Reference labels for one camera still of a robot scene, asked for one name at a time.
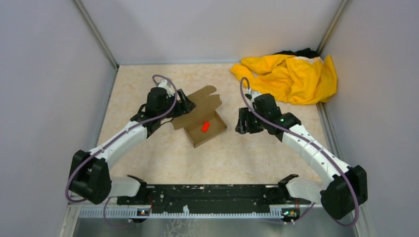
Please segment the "brown cardboard box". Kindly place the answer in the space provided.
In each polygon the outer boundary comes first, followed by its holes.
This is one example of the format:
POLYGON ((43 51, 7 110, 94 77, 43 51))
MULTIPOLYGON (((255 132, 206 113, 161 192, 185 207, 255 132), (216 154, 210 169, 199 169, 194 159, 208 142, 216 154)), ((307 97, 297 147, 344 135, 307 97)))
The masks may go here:
POLYGON ((175 118, 171 122, 174 130, 184 130, 194 148, 227 130, 227 124, 216 111, 222 104, 220 95, 216 91, 215 86, 206 85, 188 95, 187 98, 196 104, 196 108, 191 113, 175 118), (204 133, 201 127, 206 121, 210 123, 210 127, 204 133))

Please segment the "small red block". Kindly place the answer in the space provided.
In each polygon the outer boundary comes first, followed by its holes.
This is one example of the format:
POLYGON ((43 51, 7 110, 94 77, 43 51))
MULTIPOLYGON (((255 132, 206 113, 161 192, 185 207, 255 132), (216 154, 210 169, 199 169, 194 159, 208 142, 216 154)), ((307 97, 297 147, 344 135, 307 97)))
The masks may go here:
POLYGON ((210 127, 210 123, 208 121, 204 122, 203 126, 201 127, 201 131, 206 133, 210 127))

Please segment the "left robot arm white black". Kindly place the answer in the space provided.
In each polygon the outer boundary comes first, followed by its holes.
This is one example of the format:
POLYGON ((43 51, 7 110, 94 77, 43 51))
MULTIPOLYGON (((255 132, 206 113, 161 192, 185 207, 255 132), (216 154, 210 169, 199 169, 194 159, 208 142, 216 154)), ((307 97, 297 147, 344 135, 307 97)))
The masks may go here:
POLYGON ((65 187, 67 201, 89 201, 100 204, 108 198, 129 197, 143 204, 148 191, 134 176, 112 178, 111 168, 132 148, 149 138, 165 119, 191 113, 196 107, 181 89, 163 77, 155 82, 147 101, 115 135, 89 151, 78 150, 72 157, 69 178, 65 187))

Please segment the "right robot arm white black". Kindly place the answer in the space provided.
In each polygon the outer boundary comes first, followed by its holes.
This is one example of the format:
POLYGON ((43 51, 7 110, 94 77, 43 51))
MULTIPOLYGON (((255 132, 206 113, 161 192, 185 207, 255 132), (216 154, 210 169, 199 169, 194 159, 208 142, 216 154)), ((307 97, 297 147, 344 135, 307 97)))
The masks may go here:
POLYGON ((367 173, 359 165, 350 166, 322 146, 292 113, 282 113, 271 94, 241 92, 244 108, 239 109, 236 132, 254 134, 267 131, 295 151, 320 177, 320 181, 292 174, 279 182, 278 197, 283 203, 296 198, 321 204, 339 221, 351 212, 354 220, 368 199, 367 173))

